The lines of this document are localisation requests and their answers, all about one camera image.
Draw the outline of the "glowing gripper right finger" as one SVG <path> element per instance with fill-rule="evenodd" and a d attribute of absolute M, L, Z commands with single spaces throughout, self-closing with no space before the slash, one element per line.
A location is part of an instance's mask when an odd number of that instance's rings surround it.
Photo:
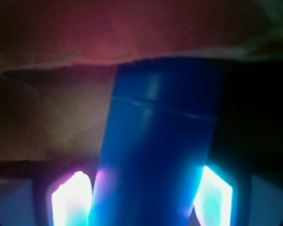
<path fill-rule="evenodd" d="M 192 226 L 247 226 L 250 176 L 237 168 L 208 162 L 191 213 Z"/>

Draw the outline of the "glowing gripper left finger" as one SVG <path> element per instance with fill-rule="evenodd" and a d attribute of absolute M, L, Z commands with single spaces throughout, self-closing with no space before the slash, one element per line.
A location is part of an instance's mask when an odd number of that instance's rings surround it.
<path fill-rule="evenodd" d="M 92 205 L 92 180 L 78 162 L 37 162 L 33 182 L 38 226 L 86 226 Z"/>

